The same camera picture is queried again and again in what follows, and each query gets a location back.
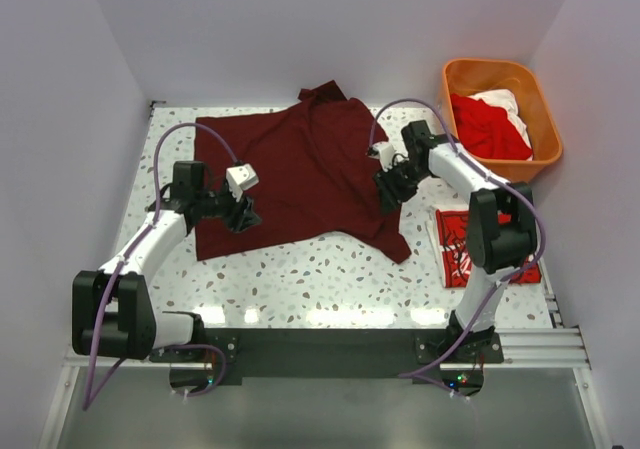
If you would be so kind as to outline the aluminium extrusion rail frame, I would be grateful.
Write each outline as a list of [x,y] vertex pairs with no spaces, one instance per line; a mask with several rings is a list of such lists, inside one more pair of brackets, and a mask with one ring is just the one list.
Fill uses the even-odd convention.
[[610,448],[578,329],[206,328],[75,320],[45,448]]

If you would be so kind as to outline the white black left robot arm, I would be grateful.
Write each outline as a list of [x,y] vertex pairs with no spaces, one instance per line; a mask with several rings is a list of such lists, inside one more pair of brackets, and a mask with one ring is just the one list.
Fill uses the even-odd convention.
[[207,166],[179,161],[170,183],[158,192],[142,226],[99,269],[79,272],[72,283],[71,345],[91,358],[143,360],[155,350],[197,342],[199,315],[160,312],[151,283],[170,253],[203,220],[219,219],[233,233],[261,222],[248,190],[259,178],[248,163],[227,168],[217,190],[207,186]]

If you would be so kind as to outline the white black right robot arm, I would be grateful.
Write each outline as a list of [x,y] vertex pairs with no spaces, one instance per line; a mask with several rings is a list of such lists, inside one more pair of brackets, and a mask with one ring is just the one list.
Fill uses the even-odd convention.
[[480,165],[449,130],[441,135],[424,121],[401,131],[406,148],[372,141],[367,154],[380,164],[374,175],[381,210],[396,211],[413,198],[427,178],[440,178],[468,205],[465,247],[471,271],[462,299],[451,312],[433,368],[469,346],[487,346],[495,317],[511,280],[538,262],[546,236],[533,203],[531,187],[511,183]]

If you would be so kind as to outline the white t shirt in basket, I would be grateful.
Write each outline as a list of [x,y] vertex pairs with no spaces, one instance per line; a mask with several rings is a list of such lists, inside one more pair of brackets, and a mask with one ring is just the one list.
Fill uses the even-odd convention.
[[502,108],[507,113],[507,119],[516,128],[523,142],[532,148],[530,138],[527,131],[527,125],[521,119],[519,114],[519,106],[515,95],[508,89],[493,89],[478,92],[470,96],[471,99],[482,101],[489,106]]

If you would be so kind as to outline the dark maroon t shirt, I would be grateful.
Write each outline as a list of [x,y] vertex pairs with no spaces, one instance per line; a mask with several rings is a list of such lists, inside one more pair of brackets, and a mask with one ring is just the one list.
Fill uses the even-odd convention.
[[250,190],[261,224],[239,234],[218,219],[195,228],[196,254],[207,260],[343,232],[395,263],[411,250],[399,231],[399,212],[382,213],[373,180],[379,164],[367,156],[373,117],[335,81],[303,89],[297,104],[279,111],[199,117],[194,158],[215,174],[229,165],[212,128],[259,178]]

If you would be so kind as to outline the bright red t shirt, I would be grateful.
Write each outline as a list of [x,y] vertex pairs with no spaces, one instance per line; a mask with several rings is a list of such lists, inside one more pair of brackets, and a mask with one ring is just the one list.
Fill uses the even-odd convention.
[[472,155],[493,160],[528,160],[533,156],[504,109],[457,94],[450,100],[457,137]]

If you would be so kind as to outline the orange plastic basket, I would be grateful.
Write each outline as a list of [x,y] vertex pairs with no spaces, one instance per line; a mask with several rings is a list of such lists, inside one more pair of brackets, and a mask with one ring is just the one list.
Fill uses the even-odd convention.
[[506,179],[530,182],[562,156],[563,145],[538,81],[519,63],[451,60],[442,69],[439,102],[464,148]]

